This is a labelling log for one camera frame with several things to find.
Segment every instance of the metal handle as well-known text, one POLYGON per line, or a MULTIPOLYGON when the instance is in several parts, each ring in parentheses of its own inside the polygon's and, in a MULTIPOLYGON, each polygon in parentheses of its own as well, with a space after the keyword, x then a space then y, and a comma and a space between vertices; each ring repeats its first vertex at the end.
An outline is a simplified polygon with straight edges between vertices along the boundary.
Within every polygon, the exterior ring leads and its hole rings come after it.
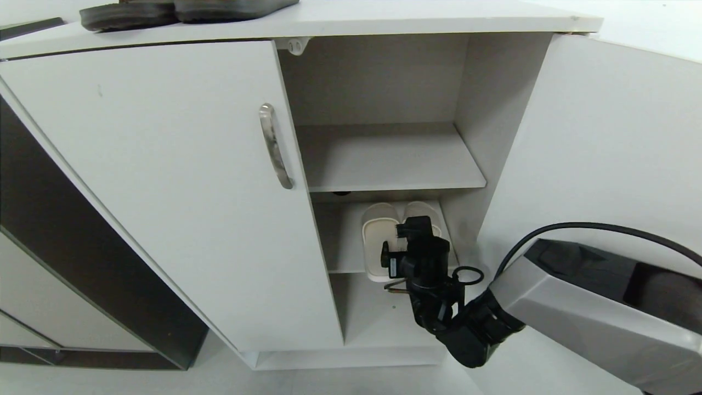
POLYGON ((258 111, 258 117, 261 120, 263 138, 265 139, 265 145, 268 147, 268 155, 270 155, 270 161, 273 163, 273 170, 278 176, 278 181, 280 181, 280 185, 283 188, 292 189, 293 180, 288 177, 288 172, 285 170, 283 157, 280 156, 278 139, 275 137, 275 129, 273 129, 273 106, 268 103, 262 105, 258 111))

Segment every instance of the closed cabinet door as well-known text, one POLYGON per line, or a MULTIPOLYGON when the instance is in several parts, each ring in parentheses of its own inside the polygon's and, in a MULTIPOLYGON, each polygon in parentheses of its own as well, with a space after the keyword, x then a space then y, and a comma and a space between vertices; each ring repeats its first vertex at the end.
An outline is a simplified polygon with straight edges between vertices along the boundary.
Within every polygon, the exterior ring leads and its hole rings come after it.
MULTIPOLYGON (((701 109, 702 64, 556 35, 478 236, 484 263, 496 268, 527 233, 563 221, 638 228, 702 253, 701 109)), ((694 262, 630 236, 566 230, 539 237, 581 242, 702 278, 694 262)), ((494 358, 505 362, 489 363, 475 375, 493 394, 640 393, 529 328, 494 358), (543 366, 549 366, 547 375, 543 366), (519 376, 502 380, 505 369, 519 376)), ((656 393, 651 377, 641 385, 656 393)))
POLYGON ((3 233, 0 233, 0 310, 59 347, 151 351, 3 233))
POLYGON ((57 348, 0 312, 0 346, 57 348))
POLYGON ((342 345, 271 41, 16 60, 0 75, 69 177, 227 343, 342 345))

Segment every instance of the white slipper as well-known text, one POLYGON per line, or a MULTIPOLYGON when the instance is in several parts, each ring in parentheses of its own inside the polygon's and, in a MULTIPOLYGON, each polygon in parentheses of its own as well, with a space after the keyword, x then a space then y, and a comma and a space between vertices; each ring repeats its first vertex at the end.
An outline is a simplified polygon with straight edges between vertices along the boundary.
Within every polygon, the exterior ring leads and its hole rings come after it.
POLYGON ((390 203, 376 203, 366 209, 361 221, 366 275, 371 281, 386 283, 390 277, 388 269, 380 265, 380 252, 386 241, 390 245, 390 251, 397 251, 397 211, 390 203))
POLYGON ((431 218, 432 233, 434 233, 434 236, 437 236, 438 238, 441 237, 441 228, 439 227, 441 224, 441 218, 439 217, 439 213, 437 213, 436 210, 434 210, 434 208, 429 204, 424 202, 408 203, 407 207, 404 208, 404 218, 402 219, 402 223, 404 224, 407 222, 407 219, 411 216, 428 216, 431 218))

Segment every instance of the cabinet top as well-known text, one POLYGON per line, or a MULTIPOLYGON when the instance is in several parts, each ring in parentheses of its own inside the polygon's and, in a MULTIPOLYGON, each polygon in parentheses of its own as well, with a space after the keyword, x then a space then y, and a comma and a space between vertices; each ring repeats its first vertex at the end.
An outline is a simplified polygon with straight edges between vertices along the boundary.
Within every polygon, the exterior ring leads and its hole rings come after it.
POLYGON ((471 32, 596 32, 602 18, 517 1, 301 0, 257 20, 93 33, 79 22, 0 42, 0 58, 99 48, 277 37, 471 32))

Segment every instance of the black slipper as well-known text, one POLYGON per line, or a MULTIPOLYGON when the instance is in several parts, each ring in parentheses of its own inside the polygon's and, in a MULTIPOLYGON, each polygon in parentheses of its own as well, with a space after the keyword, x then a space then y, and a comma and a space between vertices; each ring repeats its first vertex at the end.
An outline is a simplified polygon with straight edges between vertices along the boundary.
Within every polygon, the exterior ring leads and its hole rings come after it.
POLYGON ((81 24, 92 32, 145 29, 178 23, 173 0, 128 1, 85 8, 81 24))
POLYGON ((175 0, 175 16, 183 23, 217 23, 256 19, 300 0, 175 0))

